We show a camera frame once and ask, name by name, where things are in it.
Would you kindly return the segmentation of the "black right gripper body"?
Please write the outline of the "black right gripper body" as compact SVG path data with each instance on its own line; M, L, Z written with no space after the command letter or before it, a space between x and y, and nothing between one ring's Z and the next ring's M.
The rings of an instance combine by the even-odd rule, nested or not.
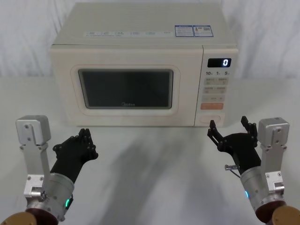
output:
M227 136L220 136L217 149L220 152L228 153L237 165L240 175L248 169L261 165L255 147L257 143L247 133L235 133Z

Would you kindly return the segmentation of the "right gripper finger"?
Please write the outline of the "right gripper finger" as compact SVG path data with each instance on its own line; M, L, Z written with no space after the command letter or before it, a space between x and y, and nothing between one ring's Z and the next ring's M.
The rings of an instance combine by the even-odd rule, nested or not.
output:
M217 146L218 151L227 151L226 144L227 140L218 132L215 121L211 120L207 136L213 141Z
M256 123L250 123L246 116L241 117L242 126L246 129L247 133L250 135L253 145L257 145L257 126Z

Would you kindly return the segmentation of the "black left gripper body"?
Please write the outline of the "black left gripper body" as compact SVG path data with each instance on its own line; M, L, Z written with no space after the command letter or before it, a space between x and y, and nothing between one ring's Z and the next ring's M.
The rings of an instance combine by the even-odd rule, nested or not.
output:
M86 163L85 152L86 145L56 153L56 162L50 172L64 175L75 184L83 165Z

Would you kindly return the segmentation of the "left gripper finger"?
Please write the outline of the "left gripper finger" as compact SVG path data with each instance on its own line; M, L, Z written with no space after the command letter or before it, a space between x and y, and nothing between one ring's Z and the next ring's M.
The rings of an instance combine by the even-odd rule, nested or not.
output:
M73 148L84 146L86 144L86 129L82 128L76 136L71 136L64 142L56 144L53 147L55 153L70 151Z
M85 161L87 162L87 161L97 159L98 153L96 152L96 146L93 143L93 140L91 138L91 133L88 128L85 129L84 141L86 145Z

